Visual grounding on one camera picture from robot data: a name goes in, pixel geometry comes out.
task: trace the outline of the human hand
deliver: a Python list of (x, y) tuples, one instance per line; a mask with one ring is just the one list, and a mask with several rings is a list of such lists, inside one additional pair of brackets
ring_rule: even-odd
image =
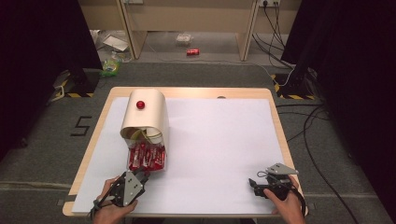
[[(293, 176), (289, 175), (292, 185), (298, 189), (299, 184), (294, 179)], [(272, 214), (280, 214), (283, 220), (286, 223), (305, 223), (303, 214), (301, 213), (301, 203), (298, 200), (297, 196), (290, 190), (288, 193), (288, 197), (285, 201), (279, 200), (276, 195), (269, 189), (264, 190), (264, 194), (270, 199), (276, 209), (272, 212)]]
[[(119, 177), (115, 177), (112, 179), (108, 179), (103, 186), (102, 193), (96, 198), (100, 200), (106, 196), (106, 193), (110, 189), (111, 185), (118, 179)], [(111, 204), (109, 201), (104, 201), (101, 204), (103, 207), (95, 212), (95, 216), (93, 218), (93, 224), (117, 224), (120, 220), (134, 211), (134, 208), (137, 205), (137, 200), (126, 207), (117, 207), (114, 204)]]

